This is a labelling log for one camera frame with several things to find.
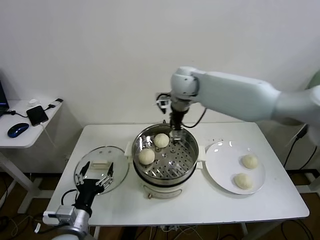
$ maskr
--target pot handle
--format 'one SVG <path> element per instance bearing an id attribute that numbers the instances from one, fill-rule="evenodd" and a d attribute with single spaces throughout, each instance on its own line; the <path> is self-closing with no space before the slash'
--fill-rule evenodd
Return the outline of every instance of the pot handle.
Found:
<path id="1" fill-rule="evenodd" d="M 203 162 L 207 160 L 205 146 L 198 146 L 198 159 L 196 160 L 196 169 L 203 169 Z"/>
<path id="2" fill-rule="evenodd" d="M 132 163 L 132 142 L 129 141 L 126 145 L 125 151 L 124 151 L 124 156 L 128 160 L 128 163 Z"/>

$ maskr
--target floor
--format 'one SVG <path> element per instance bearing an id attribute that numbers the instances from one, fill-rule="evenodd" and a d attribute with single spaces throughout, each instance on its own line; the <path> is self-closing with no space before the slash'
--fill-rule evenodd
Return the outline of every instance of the floor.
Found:
<path id="1" fill-rule="evenodd" d="M 0 173 L 0 177 L 3 176 L 5 179 L 5 182 L 7 185 L 9 185 L 12 181 L 12 178 L 4 173 Z M 300 174 L 295 174 L 291 177 L 292 181 L 296 185 L 303 185 L 307 184 L 308 180 Z M 41 185 L 41 189 L 45 190 L 54 190 L 57 183 L 59 181 L 58 177 L 46 177 Z M 0 197 L 5 192 L 4 184 L 2 183 L 2 180 L 0 178 Z M 16 223 L 19 223 L 23 219 L 26 218 L 27 215 L 18 215 L 17 216 L 17 210 L 20 206 L 21 201 L 23 200 L 24 196 L 26 195 L 26 191 L 19 185 L 16 184 L 14 189 L 11 191 L 11 193 L 8 195 L 5 206 L 2 208 L 0 212 L 0 216 L 10 216 L 14 219 Z M 306 224 L 306 226 L 310 229 L 310 231 L 313 234 L 313 237 L 315 240 L 320 240 L 320 198 L 315 193 L 310 194 L 303 194 L 302 198 L 306 202 L 307 206 L 310 210 L 310 215 L 303 219 L 302 221 Z M 49 199 L 34 199 L 28 209 L 28 214 L 31 216 L 34 216 L 38 213 L 43 212 L 46 209 L 46 206 L 49 203 Z M 247 224 L 248 231 L 252 230 L 255 226 L 257 226 L 259 223 L 249 223 Z M 44 224 L 41 225 L 41 231 L 47 229 L 48 227 Z M 294 222 L 286 222 L 283 226 L 284 232 L 286 234 L 286 237 L 288 240 L 307 240 L 307 236 L 304 233 L 304 231 L 296 225 Z M 13 222 L 9 222 L 8 227 L 4 230 L 0 230 L 0 240 L 9 240 L 12 239 L 12 230 L 14 229 Z M 18 235 L 14 238 L 15 240 L 50 240 L 53 237 L 57 235 L 56 231 L 51 231 L 46 234 L 35 234 L 33 232 L 33 229 L 31 227 L 31 223 L 26 219 L 21 223 L 21 225 L 18 226 Z M 148 227 L 145 229 L 145 227 L 139 227 L 136 231 L 136 237 L 142 233 L 139 236 L 139 240 L 149 240 L 150 239 L 150 230 L 151 228 Z M 216 240 L 218 237 L 218 226 L 217 225 L 199 225 L 196 228 L 197 232 L 200 234 L 200 236 L 203 238 L 203 240 Z M 120 240 L 122 235 L 124 234 L 125 228 L 124 227 L 102 227 L 100 229 L 100 234 L 98 240 Z M 234 235 L 238 240 L 240 240 L 243 237 L 242 229 L 240 224 L 221 224 L 219 225 L 219 236 L 220 238 L 232 234 Z M 173 240 L 180 231 L 170 231 L 168 233 L 162 232 L 160 229 L 157 229 L 155 227 L 152 228 L 152 236 L 151 239 L 153 240 Z M 197 236 L 197 234 L 192 230 L 186 230 L 185 234 L 181 234 L 178 237 L 179 240 L 197 240 L 200 238 Z M 285 238 L 282 235 L 281 227 L 278 226 L 272 231 L 270 231 L 268 234 L 264 235 L 260 238 L 260 240 L 284 240 Z M 231 236 L 228 236 L 224 238 L 224 240 L 234 240 Z"/>

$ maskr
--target steamed bun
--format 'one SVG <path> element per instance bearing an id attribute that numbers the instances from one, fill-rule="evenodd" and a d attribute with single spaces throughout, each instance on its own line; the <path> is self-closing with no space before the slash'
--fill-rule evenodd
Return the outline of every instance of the steamed bun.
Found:
<path id="1" fill-rule="evenodd" d="M 254 155 L 245 155 L 242 157 L 241 161 L 248 169 L 255 169 L 258 167 L 258 159 Z"/>
<path id="2" fill-rule="evenodd" d="M 166 146 L 168 146 L 169 142 L 169 137 L 164 133 L 159 133 L 154 137 L 154 144 L 160 149 L 163 149 Z"/>
<path id="3" fill-rule="evenodd" d="M 145 148 L 139 152 L 139 162 L 143 165 L 152 164 L 155 160 L 155 152 L 151 149 Z"/>
<path id="4" fill-rule="evenodd" d="M 251 189 L 253 187 L 253 181 L 251 177 L 245 173 L 239 173 L 234 177 L 235 184 L 244 190 Z"/>

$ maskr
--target white plate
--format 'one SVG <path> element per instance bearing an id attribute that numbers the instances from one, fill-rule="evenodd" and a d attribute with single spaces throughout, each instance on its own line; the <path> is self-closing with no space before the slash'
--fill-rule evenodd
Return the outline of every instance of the white plate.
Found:
<path id="1" fill-rule="evenodd" d="M 246 168 L 241 161 L 244 155 L 257 156 L 250 148 L 243 147 L 234 141 L 220 141 L 212 146 L 206 152 L 205 166 L 213 180 L 224 189 L 235 194 L 253 194 L 265 183 L 266 171 L 261 161 L 255 169 Z M 236 185 L 234 177 L 237 174 L 248 174 L 253 187 L 244 190 Z"/>

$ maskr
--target smartphone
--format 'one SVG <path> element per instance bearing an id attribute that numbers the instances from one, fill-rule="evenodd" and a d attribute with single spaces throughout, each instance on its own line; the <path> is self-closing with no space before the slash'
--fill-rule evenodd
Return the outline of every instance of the smartphone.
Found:
<path id="1" fill-rule="evenodd" d="M 26 115 L 28 116 L 32 126 L 37 126 L 40 123 L 44 123 L 49 120 L 42 106 L 36 106 L 27 110 Z"/>

